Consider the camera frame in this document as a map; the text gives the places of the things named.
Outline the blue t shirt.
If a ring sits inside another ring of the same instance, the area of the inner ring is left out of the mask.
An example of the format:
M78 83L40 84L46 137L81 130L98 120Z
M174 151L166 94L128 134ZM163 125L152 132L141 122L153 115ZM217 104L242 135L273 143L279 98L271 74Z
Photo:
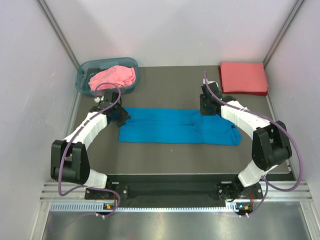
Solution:
M126 111L130 119L120 127L120 142L237 146L242 140L232 122L197 109L127 107Z

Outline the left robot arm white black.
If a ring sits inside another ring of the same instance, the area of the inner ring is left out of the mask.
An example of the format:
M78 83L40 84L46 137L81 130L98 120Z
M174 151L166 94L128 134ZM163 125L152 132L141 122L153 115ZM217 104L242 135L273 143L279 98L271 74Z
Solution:
M108 176L90 167L87 150L98 134L110 123L123 126L131 118L122 107L121 94L114 92L111 100L98 97L82 123L63 140L51 145L50 176L57 182L68 182L96 188L102 198L109 198L114 187Z

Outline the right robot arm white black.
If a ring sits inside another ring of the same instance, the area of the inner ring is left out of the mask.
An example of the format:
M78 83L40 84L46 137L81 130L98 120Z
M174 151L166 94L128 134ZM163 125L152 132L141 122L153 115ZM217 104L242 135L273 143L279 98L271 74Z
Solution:
M245 132L252 140L251 158L247 167L233 181L233 192L245 198L268 172L281 165L292 156L289 138L281 131L286 125L249 113L232 96L222 96L216 82L201 87L200 113L204 116L217 115L230 121Z

